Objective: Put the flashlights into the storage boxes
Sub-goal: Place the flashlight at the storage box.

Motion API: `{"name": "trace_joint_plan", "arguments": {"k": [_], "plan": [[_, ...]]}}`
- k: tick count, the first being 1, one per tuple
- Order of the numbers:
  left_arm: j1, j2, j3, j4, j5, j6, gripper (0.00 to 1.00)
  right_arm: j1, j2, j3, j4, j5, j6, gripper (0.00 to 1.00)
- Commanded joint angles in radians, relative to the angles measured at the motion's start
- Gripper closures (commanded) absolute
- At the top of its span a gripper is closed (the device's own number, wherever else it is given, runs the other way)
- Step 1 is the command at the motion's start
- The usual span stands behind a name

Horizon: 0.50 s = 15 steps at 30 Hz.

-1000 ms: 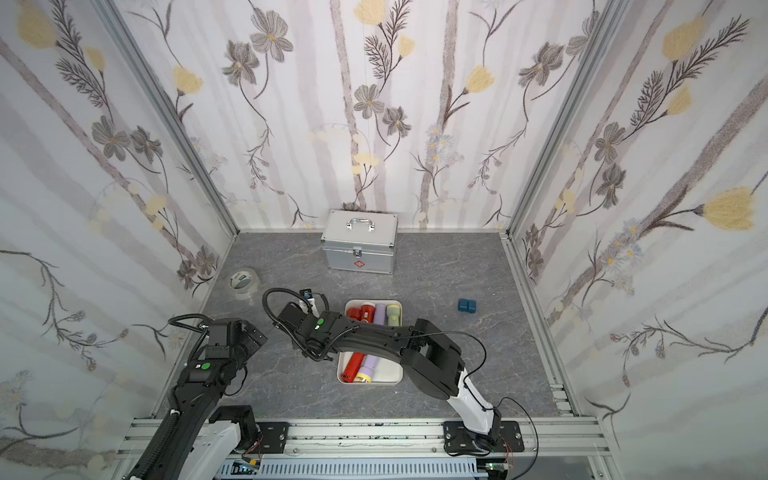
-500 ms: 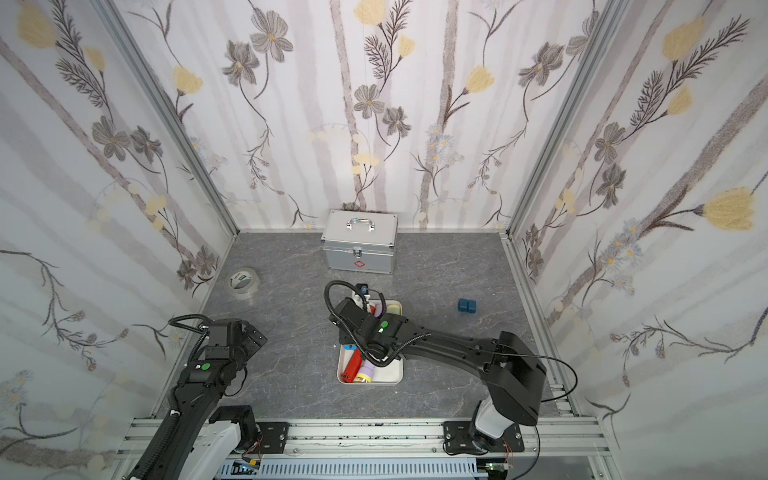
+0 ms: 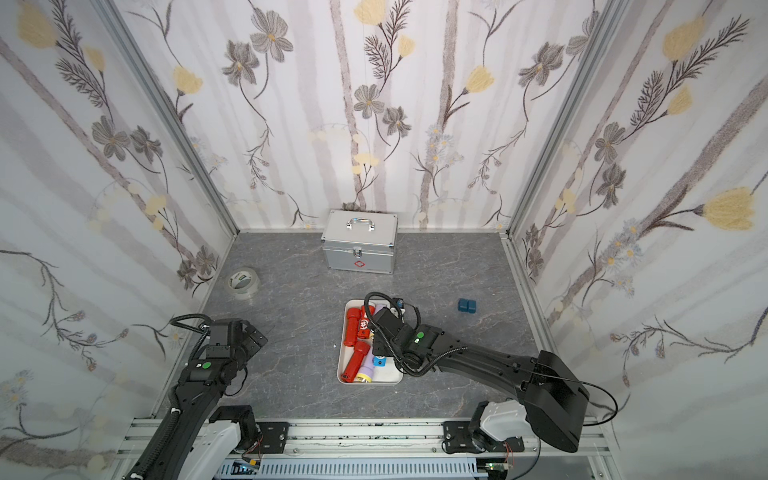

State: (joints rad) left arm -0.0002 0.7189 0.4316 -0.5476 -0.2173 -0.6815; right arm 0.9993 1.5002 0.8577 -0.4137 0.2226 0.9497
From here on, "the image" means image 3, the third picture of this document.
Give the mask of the plain red flashlight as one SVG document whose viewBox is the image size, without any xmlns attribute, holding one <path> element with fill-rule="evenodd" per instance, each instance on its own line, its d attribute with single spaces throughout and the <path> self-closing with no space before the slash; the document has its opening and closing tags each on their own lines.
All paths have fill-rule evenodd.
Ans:
<svg viewBox="0 0 768 480">
<path fill-rule="evenodd" d="M 343 345 L 345 347 L 353 348 L 357 341 L 359 322 L 361 318 L 361 311 L 359 307 L 350 307 L 345 313 L 345 330 Z"/>
</svg>

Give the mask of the purple flashlight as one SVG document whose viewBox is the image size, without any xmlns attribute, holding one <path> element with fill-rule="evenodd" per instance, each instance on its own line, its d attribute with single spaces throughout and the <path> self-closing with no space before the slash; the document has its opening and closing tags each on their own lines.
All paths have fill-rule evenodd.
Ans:
<svg viewBox="0 0 768 480">
<path fill-rule="evenodd" d="M 364 360 L 356 373 L 354 382 L 371 383 L 373 381 L 374 371 L 375 364 L 373 358 Z"/>
</svg>

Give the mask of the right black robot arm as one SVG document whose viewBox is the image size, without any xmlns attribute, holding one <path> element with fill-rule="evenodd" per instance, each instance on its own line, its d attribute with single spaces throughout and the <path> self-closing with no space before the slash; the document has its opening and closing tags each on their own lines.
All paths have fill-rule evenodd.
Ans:
<svg viewBox="0 0 768 480">
<path fill-rule="evenodd" d="M 418 308 L 410 325 L 398 301 L 381 292 L 366 294 L 362 308 L 377 354 L 398 371 L 420 378 L 437 370 L 491 387 L 520 404 L 532 433 L 560 451 L 575 453 L 583 429 L 608 424 L 620 411 L 613 394 L 579 380 L 553 352 L 521 356 L 468 343 L 423 323 Z"/>
</svg>

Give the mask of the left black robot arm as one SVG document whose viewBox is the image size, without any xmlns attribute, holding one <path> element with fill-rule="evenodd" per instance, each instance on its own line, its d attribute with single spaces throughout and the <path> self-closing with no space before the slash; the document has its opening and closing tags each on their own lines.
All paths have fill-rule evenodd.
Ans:
<svg viewBox="0 0 768 480">
<path fill-rule="evenodd" d="M 205 423 L 228 422 L 235 426 L 237 442 L 219 452 L 194 454 L 211 477 L 233 450 L 248 450 L 263 439 L 253 409 L 218 406 L 239 373 L 248 372 L 249 361 L 268 339 L 243 319 L 213 320 L 202 313 L 173 317 L 170 324 L 199 335 L 186 366 L 168 394 L 169 410 L 155 430 L 127 479 L 179 479 L 194 442 Z"/>
</svg>

